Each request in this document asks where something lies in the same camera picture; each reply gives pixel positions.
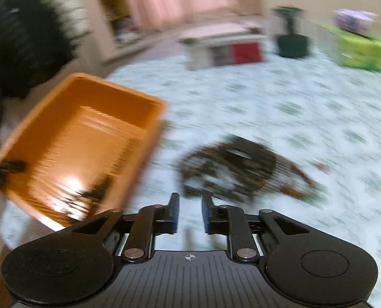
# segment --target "orange bin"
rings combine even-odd
[[[0,163],[27,163],[25,173],[9,175],[3,193],[53,230],[73,223],[75,196],[103,177],[111,183],[94,213],[123,208],[159,142],[166,107],[119,84],[71,75],[0,148]]]

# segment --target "black round object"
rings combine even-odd
[[[365,300],[377,280],[374,259],[364,250],[330,235],[285,236],[269,255],[266,274],[286,296],[323,306]]]
[[[114,262],[99,240],[86,234],[55,240],[49,236],[13,250],[2,263],[2,278],[17,300],[31,305],[68,305],[106,285]]]
[[[348,269],[346,257],[329,250],[317,250],[302,257],[302,267],[321,278],[341,276]]]

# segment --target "tablecloth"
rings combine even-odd
[[[305,201],[266,195],[242,205],[245,212],[273,209],[368,251],[379,267],[369,302],[381,308],[381,73],[341,68],[316,49],[305,59],[284,59],[268,45],[263,63],[192,72],[187,57],[174,56],[108,77],[170,104],[170,128],[126,212],[181,193],[175,165],[198,145],[228,134],[263,142],[301,165],[321,189]],[[313,158],[327,163],[330,174]],[[158,236],[156,248],[224,248],[224,237],[204,234],[200,205],[182,197],[178,233]],[[9,204],[0,234],[11,247],[23,243],[40,235],[32,221]]]

